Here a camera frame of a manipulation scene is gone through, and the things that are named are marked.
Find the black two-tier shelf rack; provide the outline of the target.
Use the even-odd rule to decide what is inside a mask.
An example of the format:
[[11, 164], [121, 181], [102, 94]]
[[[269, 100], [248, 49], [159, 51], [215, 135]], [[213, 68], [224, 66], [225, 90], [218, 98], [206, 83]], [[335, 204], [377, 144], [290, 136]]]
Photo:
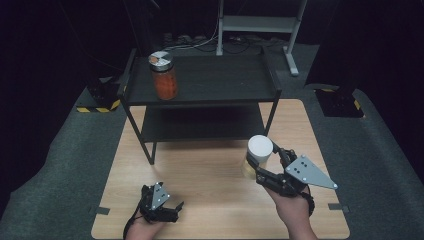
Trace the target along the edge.
[[178, 56], [171, 100], [157, 97], [148, 60], [131, 54], [118, 97], [151, 164], [159, 142], [244, 140], [267, 135], [281, 96], [268, 50], [256, 55]]

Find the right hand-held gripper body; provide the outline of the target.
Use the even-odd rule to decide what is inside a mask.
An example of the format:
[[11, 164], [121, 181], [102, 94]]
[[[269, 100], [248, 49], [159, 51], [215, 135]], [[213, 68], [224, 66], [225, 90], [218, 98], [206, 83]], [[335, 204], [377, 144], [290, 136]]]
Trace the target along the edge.
[[256, 182], [284, 197], [296, 197], [309, 185], [338, 188], [338, 185], [306, 155], [297, 157], [288, 167], [283, 167], [283, 172], [276, 174], [275, 178], [256, 179]]

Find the silver lid jar orange contents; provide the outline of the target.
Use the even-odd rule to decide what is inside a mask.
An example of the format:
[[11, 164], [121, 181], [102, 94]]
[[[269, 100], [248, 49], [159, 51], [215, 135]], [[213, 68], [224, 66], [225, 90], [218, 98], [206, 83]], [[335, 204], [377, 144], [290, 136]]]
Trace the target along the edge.
[[173, 56], [166, 51], [156, 51], [148, 57], [154, 86], [159, 99], [171, 100], [178, 92]]

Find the white lid jar yellow contents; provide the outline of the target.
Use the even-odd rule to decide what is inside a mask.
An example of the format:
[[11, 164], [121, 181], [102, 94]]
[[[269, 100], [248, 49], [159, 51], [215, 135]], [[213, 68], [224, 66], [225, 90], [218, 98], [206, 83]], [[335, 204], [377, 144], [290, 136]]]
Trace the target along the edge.
[[252, 136], [248, 141], [246, 157], [241, 166], [242, 174], [247, 179], [254, 180], [256, 177], [255, 168], [249, 164], [248, 158], [253, 157], [261, 168], [265, 168], [272, 153], [273, 143], [268, 137], [263, 135]]

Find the grey metal stand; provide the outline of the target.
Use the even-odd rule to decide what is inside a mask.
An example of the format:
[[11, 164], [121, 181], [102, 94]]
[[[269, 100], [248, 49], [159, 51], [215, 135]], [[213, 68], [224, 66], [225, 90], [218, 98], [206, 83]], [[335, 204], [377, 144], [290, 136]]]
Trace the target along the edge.
[[283, 54], [291, 75], [298, 76], [299, 70], [293, 58], [292, 50], [302, 23], [307, 2], [308, 0], [300, 0], [298, 12], [295, 17], [262, 17], [225, 15], [224, 0], [219, 0], [216, 55], [223, 55], [224, 32], [287, 33], [290, 35], [290, 39], [288, 45], [283, 47]]

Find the person's right hand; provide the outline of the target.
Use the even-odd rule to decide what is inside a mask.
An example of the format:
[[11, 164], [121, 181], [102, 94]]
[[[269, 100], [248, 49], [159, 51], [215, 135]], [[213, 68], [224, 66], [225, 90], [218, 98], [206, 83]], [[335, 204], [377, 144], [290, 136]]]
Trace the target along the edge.
[[265, 191], [273, 200], [277, 214], [290, 234], [306, 233], [311, 230], [309, 205], [304, 198], [300, 196], [283, 197], [268, 188]]

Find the grey felt mat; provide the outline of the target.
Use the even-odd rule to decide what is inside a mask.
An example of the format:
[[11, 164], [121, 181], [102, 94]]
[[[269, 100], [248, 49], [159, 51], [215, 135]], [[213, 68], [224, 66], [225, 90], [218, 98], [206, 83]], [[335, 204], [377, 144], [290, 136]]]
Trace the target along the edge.
[[[340, 185], [349, 240], [424, 240], [424, 185], [373, 103], [356, 92], [364, 118], [326, 117], [304, 88], [316, 52], [311, 45], [296, 46], [297, 77], [279, 50], [271, 54], [284, 97], [305, 104], [330, 175]], [[70, 112], [43, 168], [12, 193], [0, 219], [0, 240], [93, 240], [94, 210], [123, 124], [123, 111]]]

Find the black power strip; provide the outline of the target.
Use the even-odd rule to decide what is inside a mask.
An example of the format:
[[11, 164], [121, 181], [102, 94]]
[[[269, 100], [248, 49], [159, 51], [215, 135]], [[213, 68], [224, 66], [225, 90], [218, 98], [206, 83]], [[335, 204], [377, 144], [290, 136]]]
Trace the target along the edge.
[[167, 33], [164, 35], [163, 45], [165, 47], [189, 47], [199, 45], [203, 42], [206, 42], [207, 38], [205, 36], [195, 36], [191, 37], [189, 35], [173, 35]]

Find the black base yellow striped edge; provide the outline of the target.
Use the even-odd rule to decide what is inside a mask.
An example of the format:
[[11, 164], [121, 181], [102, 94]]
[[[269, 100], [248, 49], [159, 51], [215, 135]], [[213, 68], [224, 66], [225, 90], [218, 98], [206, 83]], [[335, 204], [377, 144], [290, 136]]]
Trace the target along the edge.
[[326, 117], [362, 118], [364, 113], [352, 89], [316, 89], [315, 95]]
[[117, 76], [91, 80], [76, 101], [76, 110], [81, 113], [114, 111], [120, 104], [119, 87]]

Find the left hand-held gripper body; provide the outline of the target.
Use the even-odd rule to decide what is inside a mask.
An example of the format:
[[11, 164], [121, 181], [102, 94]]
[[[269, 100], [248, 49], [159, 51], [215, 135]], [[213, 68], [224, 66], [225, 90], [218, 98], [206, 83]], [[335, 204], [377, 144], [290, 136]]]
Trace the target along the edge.
[[165, 214], [176, 212], [175, 209], [166, 208], [164, 204], [170, 198], [163, 187], [162, 182], [154, 185], [144, 185], [141, 189], [141, 200], [139, 202], [139, 210], [143, 218], [151, 222], [166, 222]]

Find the person's left hand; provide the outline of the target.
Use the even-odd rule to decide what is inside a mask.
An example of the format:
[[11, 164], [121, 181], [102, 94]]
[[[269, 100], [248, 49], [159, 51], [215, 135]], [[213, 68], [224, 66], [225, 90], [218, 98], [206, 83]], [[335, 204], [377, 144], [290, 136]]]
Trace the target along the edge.
[[142, 217], [130, 220], [125, 228], [124, 240], [153, 240], [165, 226], [165, 222], [149, 223]]

